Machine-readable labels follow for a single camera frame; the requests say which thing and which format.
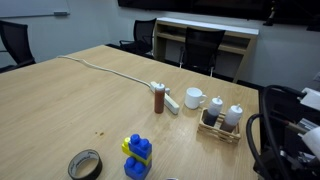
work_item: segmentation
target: condiment holder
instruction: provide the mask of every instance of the condiment holder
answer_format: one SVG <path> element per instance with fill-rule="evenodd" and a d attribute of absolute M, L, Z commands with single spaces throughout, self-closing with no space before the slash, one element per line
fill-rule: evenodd
<path fill-rule="evenodd" d="M 237 124 L 237 126 L 234 128 L 232 133 L 229 133 L 220 129 L 220 126 L 225 118 L 224 113 L 219 114 L 219 117 L 214 127 L 203 123 L 203 120 L 206 118 L 207 114 L 208 114 L 208 109 L 203 109 L 200 117 L 200 121 L 199 121 L 198 132 L 211 135 L 227 143 L 237 144 L 239 142 L 241 138 L 239 124 Z"/>

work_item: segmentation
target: whiteboard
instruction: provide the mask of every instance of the whiteboard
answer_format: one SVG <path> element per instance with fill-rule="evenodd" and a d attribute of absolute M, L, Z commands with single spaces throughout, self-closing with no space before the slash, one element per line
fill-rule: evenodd
<path fill-rule="evenodd" d="M 67 0 L 0 0 L 0 17 L 53 16 L 54 12 L 69 14 Z"/>

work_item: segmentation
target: lego tower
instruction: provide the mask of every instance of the lego tower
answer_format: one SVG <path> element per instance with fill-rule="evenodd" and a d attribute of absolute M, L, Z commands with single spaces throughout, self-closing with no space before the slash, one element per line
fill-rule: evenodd
<path fill-rule="evenodd" d="M 149 140 L 133 134 L 123 140 L 122 151 L 130 156 L 124 164 L 126 175 L 134 180 L 145 179 L 152 166 L 152 144 Z"/>

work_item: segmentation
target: desk leg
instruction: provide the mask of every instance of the desk leg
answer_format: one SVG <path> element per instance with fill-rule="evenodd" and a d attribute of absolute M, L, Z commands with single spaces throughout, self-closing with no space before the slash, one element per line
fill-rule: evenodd
<path fill-rule="evenodd" d="M 249 56 L 250 56 L 251 51 L 252 51 L 252 49 L 253 49 L 253 47 L 254 47 L 255 44 L 256 44 L 256 39 L 251 39 L 251 41 L 250 41 L 249 44 L 248 44 L 246 53 L 245 53 L 245 54 L 243 55 L 243 57 L 242 57 L 242 60 L 241 60 L 241 63 L 240 63 L 240 65 L 239 65 L 239 67 L 238 67 L 238 70 L 237 70 L 237 72 L 236 72 L 236 75 L 235 75 L 234 78 L 233 78 L 233 81 L 232 81 L 233 83 L 237 83 L 237 82 L 238 82 L 238 79 L 239 79 L 239 76 L 240 76 L 240 74 L 241 74 L 241 71 L 242 71 L 242 69 L 245 67 L 245 65 L 247 64 L 248 59 L 249 59 Z"/>
<path fill-rule="evenodd" d="M 156 37 L 154 41 L 154 57 L 157 61 L 164 62 L 166 57 L 166 43 L 164 38 Z"/>

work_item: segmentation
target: yellow lego brick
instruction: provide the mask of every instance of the yellow lego brick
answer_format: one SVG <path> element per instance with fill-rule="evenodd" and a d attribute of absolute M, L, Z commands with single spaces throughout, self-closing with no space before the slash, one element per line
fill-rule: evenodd
<path fill-rule="evenodd" d="M 128 143 L 130 142 L 130 138 L 127 137 L 123 140 L 122 143 L 122 152 L 124 152 L 125 154 L 127 154 L 128 156 L 132 156 L 134 157 L 137 161 L 142 162 L 145 166 L 148 166 L 149 162 L 152 159 L 152 154 L 149 155 L 148 159 L 145 160 L 144 158 L 138 156 L 137 154 L 135 154 L 134 152 L 131 152 L 129 149 L 129 145 Z"/>

